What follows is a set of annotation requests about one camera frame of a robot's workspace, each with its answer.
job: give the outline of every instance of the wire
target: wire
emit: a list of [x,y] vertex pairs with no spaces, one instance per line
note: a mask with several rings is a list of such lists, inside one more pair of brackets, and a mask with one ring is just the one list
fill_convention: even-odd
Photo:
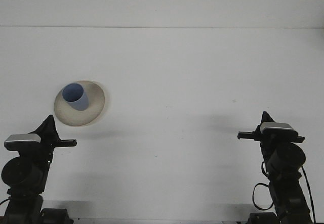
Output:
[[306,171],[305,171],[305,169],[304,169],[303,166],[302,166],[302,170],[303,170],[303,173],[304,173],[304,176],[305,176],[305,180],[306,180],[306,184],[307,184],[307,188],[308,188],[310,204],[312,206],[312,212],[313,212],[313,222],[315,224],[316,223],[316,218],[315,218],[315,210],[314,210],[314,202],[313,202],[312,192],[310,190],[310,186],[309,186],[308,178],[307,178],[307,175],[306,175]]
[[254,192],[255,192],[255,188],[256,188],[257,186],[259,186],[259,185],[265,186],[265,187],[267,187],[267,188],[269,187],[269,185],[266,185],[266,184],[264,184],[264,183],[258,183],[258,184],[256,184],[256,185],[254,186],[253,193],[252,193],[252,202],[253,202],[255,208],[257,208],[258,210],[269,210],[269,209],[271,209],[271,208],[273,207],[273,202],[272,202],[272,204],[270,205],[269,208],[264,209],[264,208],[261,208],[261,207],[257,206],[257,204],[256,204],[255,201],[254,201]]
[[266,171],[264,170],[264,164],[265,164],[265,162],[263,161],[263,162],[261,163],[261,171],[262,171],[262,173],[263,173],[264,176],[268,177],[268,174],[267,174]]
[[7,202],[8,200],[9,200],[9,199],[0,202],[0,205],[2,205],[3,203]]

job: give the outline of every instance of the blue cup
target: blue cup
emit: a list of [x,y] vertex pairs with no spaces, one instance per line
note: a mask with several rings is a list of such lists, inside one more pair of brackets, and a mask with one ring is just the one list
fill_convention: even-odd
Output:
[[89,99],[85,89],[78,83],[67,85],[62,91],[63,99],[73,108],[79,111],[86,110]]

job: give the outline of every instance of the white wall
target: white wall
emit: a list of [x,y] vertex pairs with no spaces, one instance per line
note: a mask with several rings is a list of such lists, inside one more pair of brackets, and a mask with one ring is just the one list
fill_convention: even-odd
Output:
[[324,0],[0,0],[0,25],[323,27]]
[[[94,6],[98,0],[82,0],[79,9],[81,0],[3,1],[2,25],[36,27],[0,27],[0,139],[38,127],[54,113],[56,94],[71,81],[98,81],[109,92],[109,108],[99,122],[69,127],[56,121],[60,137],[76,138],[78,146],[55,150],[45,207],[66,207],[73,217],[247,219],[255,211],[253,186],[266,179],[259,144],[238,141],[236,135],[254,130],[267,110],[306,136],[305,168],[318,220],[324,219],[324,179],[318,174],[324,154],[323,29],[37,27],[318,27],[322,3],[316,11],[307,8],[320,0],[295,0],[304,8],[299,19],[293,21],[296,13],[286,9],[275,23],[259,20],[264,0],[242,8],[256,12],[250,16],[238,16],[234,5],[219,0],[228,6],[226,22],[236,18],[228,25],[218,17],[176,12],[169,23],[166,13],[145,23],[143,18],[152,16],[144,6],[152,8],[156,0],[140,3],[134,13],[113,6],[109,18],[116,20],[88,16],[101,14]],[[52,6],[57,1],[64,2]],[[182,1],[159,4],[169,13],[191,2]],[[275,1],[281,8],[293,4]],[[196,9],[208,11],[215,16],[210,7]],[[305,14],[313,19],[303,20]],[[123,23],[125,16],[132,23]],[[188,17],[196,20],[186,23]],[[3,148],[0,166],[16,155]],[[0,184],[0,199],[6,190]],[[256,199],[270,202],[266,190]]]

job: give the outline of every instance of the paper plate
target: paper plate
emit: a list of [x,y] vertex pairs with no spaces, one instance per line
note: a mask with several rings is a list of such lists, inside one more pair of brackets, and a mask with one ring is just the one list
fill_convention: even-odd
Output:
[[54,102],[56,117],[64,124],[70,126],[82,126],[95,120],[105,106],[105,93],[103,89],[92,81],[76,81],[81,84],[88,96],[89,107],[79,111],[73,109],[62,97],[62,90],[58,93]]

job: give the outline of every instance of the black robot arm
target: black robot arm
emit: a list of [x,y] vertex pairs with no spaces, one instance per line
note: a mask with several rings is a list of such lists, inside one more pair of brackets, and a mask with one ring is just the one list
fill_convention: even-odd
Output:
[[42,224],[49,219],[55,224],[54,217],[62,224],[71,223],[65,209],[45,209],[40,214],[43,198],[39,194],[45,189],[54,148],[72,146],[76,146],[76,140],[59,138],[52,115],[35,131],[11,135],[5,141],[5,148],[17,151],[20,156],[10,160],[2,170],[2,180],[10,186],[3,224]]
[[304,137],[289,125],[276,123],[267,112],[263,112],[261,124],[253,132],[239,132],[239,139],[260,141],[265,174],[269,179],[269,191],[274,213],[251,213],[249,223],[312,223],[310,210],[299,185],[300,167],[306,157],[293,143],[302,143]]

